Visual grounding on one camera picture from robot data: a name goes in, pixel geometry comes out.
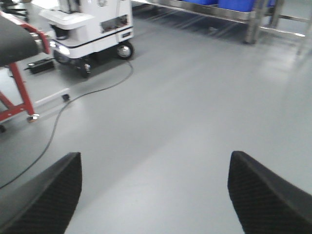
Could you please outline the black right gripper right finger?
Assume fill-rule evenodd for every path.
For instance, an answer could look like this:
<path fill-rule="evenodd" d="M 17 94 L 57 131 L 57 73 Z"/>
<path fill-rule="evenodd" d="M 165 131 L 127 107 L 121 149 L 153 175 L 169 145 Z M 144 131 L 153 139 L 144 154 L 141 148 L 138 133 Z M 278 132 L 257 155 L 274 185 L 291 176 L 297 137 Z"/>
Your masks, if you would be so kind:
<path fill-rule="evenodd" d="M 243 151 L 231 154 L 228 191 L 246 234 L 312 232 L 312 196 Z"/>

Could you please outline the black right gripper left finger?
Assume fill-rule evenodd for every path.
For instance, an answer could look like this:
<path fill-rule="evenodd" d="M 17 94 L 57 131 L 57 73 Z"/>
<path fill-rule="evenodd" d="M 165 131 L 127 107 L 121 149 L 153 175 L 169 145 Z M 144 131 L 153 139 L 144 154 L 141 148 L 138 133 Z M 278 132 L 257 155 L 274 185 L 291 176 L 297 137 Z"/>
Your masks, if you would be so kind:
<path fill-rule="evenodd" d="M 81 190 L 81 154 L 71 152 L 0 199 L 0 232 L 65 233 Z"/>

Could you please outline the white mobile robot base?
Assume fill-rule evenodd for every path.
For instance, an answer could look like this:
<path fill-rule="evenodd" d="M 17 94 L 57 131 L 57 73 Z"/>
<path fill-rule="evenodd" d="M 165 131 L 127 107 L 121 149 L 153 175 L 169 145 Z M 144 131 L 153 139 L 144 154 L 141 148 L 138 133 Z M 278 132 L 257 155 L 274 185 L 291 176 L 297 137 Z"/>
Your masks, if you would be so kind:
<path fill-rule="evenodd" d="M 90 74 L 89 56 L 94 53 L 114 48 L 120 59 L 134 54 L 129 0 L 60 0 L 39 15 L 52 28 L 49 45 L 54 59 L 74 66 L 83 78 Z"/>

